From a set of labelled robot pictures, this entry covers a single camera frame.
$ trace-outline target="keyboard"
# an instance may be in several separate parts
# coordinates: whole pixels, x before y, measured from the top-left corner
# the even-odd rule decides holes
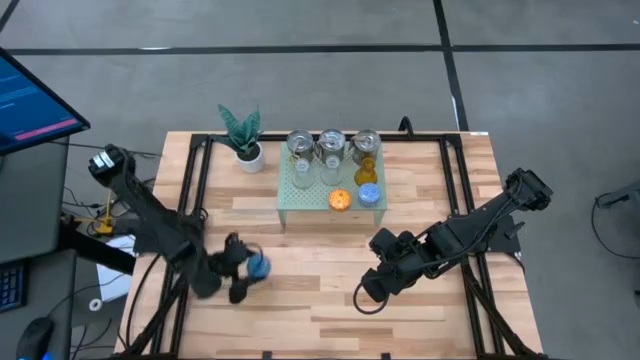
[[[0,264],[0,312],[23,307],[27,300],[25,261]]]

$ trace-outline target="white pot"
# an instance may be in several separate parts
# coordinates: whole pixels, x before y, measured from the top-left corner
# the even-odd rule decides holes
[[[260,143],[258,143],[258,147],[260,148],[260,154],[258,154],[257,158],[251,161],[241,160],[236,153],[236,162],[238,163],[238,166],[240,166],[240,168],[245,172],[256,173],[262,170],[262,168],[264,167],[264,149],[262,148],[262,144]]]

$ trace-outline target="blue ball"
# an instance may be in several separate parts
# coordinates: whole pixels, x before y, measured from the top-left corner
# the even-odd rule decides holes
[[[252,278],[266,278],[271,272],[271,262],[266,256],[255,254],[247,261],[247,273]]]

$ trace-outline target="orange bottle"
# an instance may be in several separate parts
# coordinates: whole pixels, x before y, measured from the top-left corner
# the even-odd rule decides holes
[[[377,183],[378,175],[376,174],[376,163],[372,158],[365,158],[362,160],[362,167],[356,171],[353,176],[353,181],[356,182],[356,185],[360,186],[364,183]]]

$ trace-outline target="blue object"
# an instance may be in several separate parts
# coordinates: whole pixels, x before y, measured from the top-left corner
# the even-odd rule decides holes
[[[89,128],[89,123],[0,49],[0,155]]]
[[[380,201],[380,188],[374,183],[364,183],[358,190],[358,201],[364,207],[376,206]]]
[[[255,254],[247,261],[247,273],[252,278],[266,278],[271,272],[271,262],[266,256]]]
[[[24,306],[27,297],[25,262],[0,265],[0,312]]]

